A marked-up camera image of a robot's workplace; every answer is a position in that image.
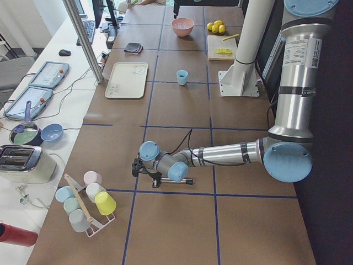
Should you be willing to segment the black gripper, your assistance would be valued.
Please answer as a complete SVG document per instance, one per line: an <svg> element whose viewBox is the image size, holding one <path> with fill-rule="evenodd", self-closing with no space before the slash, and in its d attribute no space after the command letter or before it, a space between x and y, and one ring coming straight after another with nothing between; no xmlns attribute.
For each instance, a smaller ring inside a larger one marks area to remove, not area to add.
<svg viewBox="0 0 353 265"><path fill-rule="evenodd" d="M182 0L174 0L174 5L173 5L173 17L177 18L178 17L178 12L181 6Z"/></svg>
<svg viewBox="0 0 353 265"><path fill-rule="evenodd" d="M160 172L148 172L148 175L153 179L152 187L158 188L162 184L162 174Z"/></svg>

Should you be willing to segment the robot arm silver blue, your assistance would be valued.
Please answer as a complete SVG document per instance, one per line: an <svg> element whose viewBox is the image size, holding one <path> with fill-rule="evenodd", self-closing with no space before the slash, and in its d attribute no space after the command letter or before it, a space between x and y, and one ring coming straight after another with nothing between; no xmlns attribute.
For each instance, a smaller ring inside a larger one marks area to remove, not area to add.
<svg viewBox="0 0 353 265"><path fill-rule="evenodd" d="M312 170L313 135L309 130L315 79L323 37L331 29L336 1L284 1L281 35L284 59L274 125L265 138L239 144L162 151L144 142L132 164L133 176L148 174L162 182L192 183L190 167L242 166L260 162L273 178L298 182Z"/></svg>

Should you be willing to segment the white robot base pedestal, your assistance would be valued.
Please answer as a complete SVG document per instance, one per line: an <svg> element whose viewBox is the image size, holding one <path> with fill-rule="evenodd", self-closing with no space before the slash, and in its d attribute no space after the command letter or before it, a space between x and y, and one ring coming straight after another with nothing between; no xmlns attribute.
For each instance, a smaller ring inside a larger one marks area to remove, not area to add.
<svg viewBox="0 0 353 265"><path fill-rule="evenodd" d="M218 72L221 96L259 96L255 61L274 3L249 1L234 63L227 71Z"/></svg>

